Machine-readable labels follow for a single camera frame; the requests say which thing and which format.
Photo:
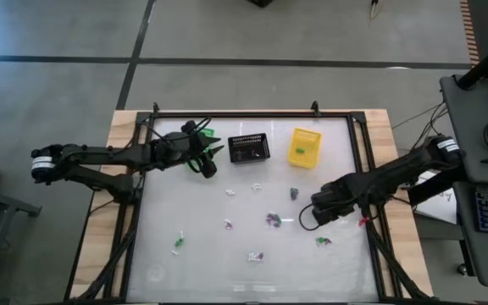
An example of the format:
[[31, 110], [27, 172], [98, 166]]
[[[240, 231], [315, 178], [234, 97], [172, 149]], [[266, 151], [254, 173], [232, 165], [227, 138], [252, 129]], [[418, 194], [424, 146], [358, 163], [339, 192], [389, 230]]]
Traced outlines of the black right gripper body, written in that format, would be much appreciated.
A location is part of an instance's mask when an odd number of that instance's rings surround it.
[[365, 181], [360, 175], [344, 175], [322, 185], [320, 190], [311, 196], [311, 201], [313, 207], [319, 210], [340, 207], [355, 203], [364, 188]]

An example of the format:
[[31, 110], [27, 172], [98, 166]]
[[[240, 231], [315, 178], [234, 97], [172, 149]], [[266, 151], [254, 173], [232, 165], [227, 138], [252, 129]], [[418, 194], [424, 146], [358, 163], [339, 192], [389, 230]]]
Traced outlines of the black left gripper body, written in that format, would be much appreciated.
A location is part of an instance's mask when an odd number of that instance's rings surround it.
[[203, 135], [169, 133], [150, 141], [151, 161], [155, 166], [176, 166], [198, 158], [206, 149]]

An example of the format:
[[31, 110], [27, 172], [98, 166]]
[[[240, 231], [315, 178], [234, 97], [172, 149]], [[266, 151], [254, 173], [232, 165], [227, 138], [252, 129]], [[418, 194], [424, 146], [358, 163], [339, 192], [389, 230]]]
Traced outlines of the green plastic basket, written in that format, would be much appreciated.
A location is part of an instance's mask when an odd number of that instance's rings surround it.
[[[215, 134], [215, 130], [214, 129], [210, 129], [210, 128], [205, 128], [203, 130], [201, 130], [201, 133], [203, 133], [205, 136], [208, 136], [208, 137], [214, 137], [214, 134]], [[194, 172], [194, 173], [198, 173], [200, 174], [201, 171], [200, 171], [200, 165], [198, 163], [198, 161], [196, 160], [191, 160], [187, 163], [187, 166], [189, 167], [189, 169]]]

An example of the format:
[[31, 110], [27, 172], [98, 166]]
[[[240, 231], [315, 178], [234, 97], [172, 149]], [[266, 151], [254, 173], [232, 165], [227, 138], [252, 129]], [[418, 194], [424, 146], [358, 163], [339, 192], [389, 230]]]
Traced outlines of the black plastic basket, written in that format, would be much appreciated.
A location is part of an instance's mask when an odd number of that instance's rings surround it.
[[[264, 161], [270, 158], [269, 144], [265, 133], [251, 134], [245, 136], [232, 136], [228, 138], [228, 144], [230, 151], [230, 161], [233, 164]], [[257, 152], [260, 157], [252, 157], [251, 150]], [[235, 161], [235, 152], [242, 153], [242, 161]]]

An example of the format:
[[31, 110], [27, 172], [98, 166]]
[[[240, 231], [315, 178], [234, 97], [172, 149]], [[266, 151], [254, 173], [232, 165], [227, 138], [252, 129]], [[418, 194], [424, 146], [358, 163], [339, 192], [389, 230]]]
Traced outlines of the yellow plastic basket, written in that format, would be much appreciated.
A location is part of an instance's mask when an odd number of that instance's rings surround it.
[[[288, 163], [305, 169], [314, 168], [319, 161], [321, 141], [321, 133], [313, 130], [295, 128], [287, 154]], [[305, 153], [296, 153], [298, 147], [303, 148]]]

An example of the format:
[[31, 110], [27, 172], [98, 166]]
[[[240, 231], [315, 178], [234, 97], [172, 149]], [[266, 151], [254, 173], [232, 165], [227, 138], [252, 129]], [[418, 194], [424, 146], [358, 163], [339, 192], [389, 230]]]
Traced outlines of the black desk brace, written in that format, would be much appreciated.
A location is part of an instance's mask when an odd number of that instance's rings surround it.
[[412, 186], [408, 190], [408, 199], [412, 207], [416, 207], [433, 196], [450, 189], [454, 182], [467, 179], [466, 170], [462, 161], [453, 164], [439, 161], [420, 164], [410, 163], [405, 165], [404, 169], [409, 173], [411, 178], [418, 178], [419, 175], [427, 170], [437, 171], [437, 174], [422, 186]]

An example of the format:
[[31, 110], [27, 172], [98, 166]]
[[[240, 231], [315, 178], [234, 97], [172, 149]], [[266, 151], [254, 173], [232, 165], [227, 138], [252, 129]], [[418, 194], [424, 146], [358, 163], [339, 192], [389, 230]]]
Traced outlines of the white paper sheet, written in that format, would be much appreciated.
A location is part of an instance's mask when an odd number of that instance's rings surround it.
[[[419, 200], [419, 194], [415, 194], [413, 190], [417, 186], [433, 179], [436, 173], [432, 171], [425, 171], [418, 177], [416, 185], [408, 191], [408, 198], [411, 203], [416, 203]], [[452, 188], [445, 189], [433, 197], [422, 201], [415, 207], [415, 212], [423, 216], [437, 219], [452, 225], [458, 223], [457, 220], [457, 199]]]

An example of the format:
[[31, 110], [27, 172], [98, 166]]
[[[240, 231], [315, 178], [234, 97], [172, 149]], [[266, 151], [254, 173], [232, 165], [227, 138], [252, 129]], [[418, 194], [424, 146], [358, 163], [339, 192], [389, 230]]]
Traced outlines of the grey keyboard shelf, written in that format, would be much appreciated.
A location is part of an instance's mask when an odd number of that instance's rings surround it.
[[475, 276], [479, 283], [488, 286], [488, 233], [477, 231], [475, 219], [474, 193], [485, 185], [457, 182], [453, 185], [457, 199], [457, 220], [461, 226], [464, 248], [464, 262], [468, 274]]

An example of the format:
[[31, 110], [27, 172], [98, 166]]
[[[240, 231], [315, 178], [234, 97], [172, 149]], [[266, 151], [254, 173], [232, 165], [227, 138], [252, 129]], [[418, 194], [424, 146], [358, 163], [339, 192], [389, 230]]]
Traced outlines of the grey desk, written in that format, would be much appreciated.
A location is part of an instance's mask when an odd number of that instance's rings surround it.
[[488, 164], [482, 162], [488, 159], [488, 146], [483, 139], [488, 124], [488, 80], [463, 90], [453, 75], [440, 78], [440, 87], [457, 143], [466, 153], [466, 175], [474, 183], [488, 184]]

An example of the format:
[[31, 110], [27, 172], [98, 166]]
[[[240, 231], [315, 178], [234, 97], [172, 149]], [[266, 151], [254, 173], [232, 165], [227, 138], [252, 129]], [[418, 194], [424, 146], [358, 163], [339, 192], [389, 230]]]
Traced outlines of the black table frame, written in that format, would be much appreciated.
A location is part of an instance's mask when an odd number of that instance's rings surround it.
[[[394, 136], [388, 113], [384, 109], [290, 109], [290, 110], [204, 110], [196, 111], [199, 117], [213, 119], [325, 119], [339, 114], [350, 123], [350, 137], [357, 143], [358, 167], [371, 169], [397, 158]], [[108, 144], [119, 146], [133, 136], [144, 138], [146, 130], [137, 129], [141, 119], [149, 115], [143, 110], [117, 110], [114, 112]], [[104, 205], [107, 195], [97, 192], [92, 196], [90, 210], [80, 238], [69, 284], [64, 300], [76, 302], [101, 274], [106, 262], [119, 246], [124, 235], [130, 231], [131, 223], [139, 219], [141, 205]], [[430, 277], [424, 261], [413, 211], [406, 203], [408, 195], [399, 191], [380, 217], [374, 222], [376, 229], [389, 244], [393, 255], [408, 276], [424, 293], [433, 293]], [[112, 273], [102, 285], [98, 301], [121, 301], [126, 288], [125, 277], [130, 272], [131, 249], [126, 250]]]

